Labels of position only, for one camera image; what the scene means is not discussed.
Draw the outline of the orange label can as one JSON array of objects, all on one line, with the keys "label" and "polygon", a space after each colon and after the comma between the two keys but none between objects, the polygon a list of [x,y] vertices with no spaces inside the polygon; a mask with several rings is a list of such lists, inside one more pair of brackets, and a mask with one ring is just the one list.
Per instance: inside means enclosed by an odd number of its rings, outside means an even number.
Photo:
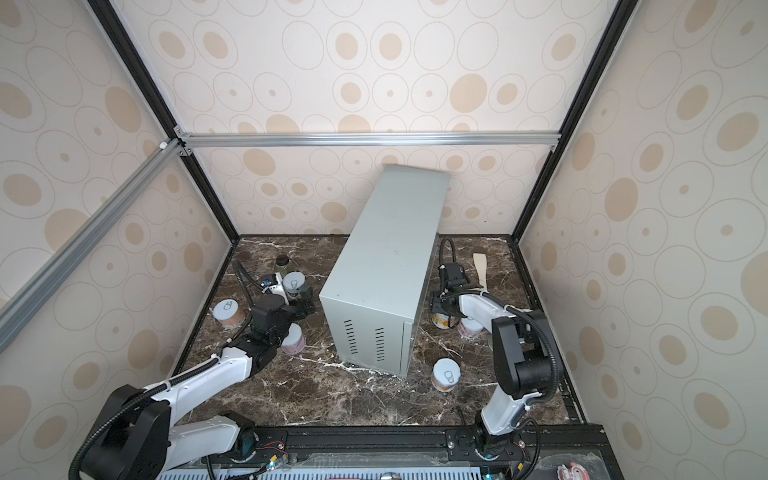
[{"label": "orange label can", "polygon": [[432,313],[432,324],[441,330],[453,329],[458,326],[461,321],[460,317],[450,316],[444,313]]}]

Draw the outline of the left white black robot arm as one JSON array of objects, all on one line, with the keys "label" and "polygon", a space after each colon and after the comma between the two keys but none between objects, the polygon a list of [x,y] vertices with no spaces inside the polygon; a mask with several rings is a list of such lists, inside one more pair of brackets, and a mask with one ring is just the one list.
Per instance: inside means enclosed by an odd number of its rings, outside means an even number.
[{"label": "left white black robot arm", "polygon": [[299,272],[254,279],[239,261],[232,268],[249,306],[238,330],[205,362],[144,388],[114,390],[74,454],[68,478],[155,479],[195,459],[210,464],[223,455],[243,463],[259,451],[254,423],[239,414],[180,421],[297,343],[299,321],[316,307],[313,289]]}]

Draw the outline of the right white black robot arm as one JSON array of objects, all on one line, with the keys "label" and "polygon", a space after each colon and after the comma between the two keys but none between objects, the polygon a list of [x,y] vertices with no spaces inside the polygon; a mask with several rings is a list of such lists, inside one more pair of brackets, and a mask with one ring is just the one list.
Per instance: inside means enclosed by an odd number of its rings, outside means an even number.
[{"label": "right white black robot arm", "polygon": [[446,328],[491,334],[497,387],[478,424],[480,436],[493,440],[517,430],[532,406],[554,397],[563,378],[562,359],[543,312],[506,304],[472,282],[456,252],[452,239],[440,241],[439,288],[430,293],[429,309]]}]

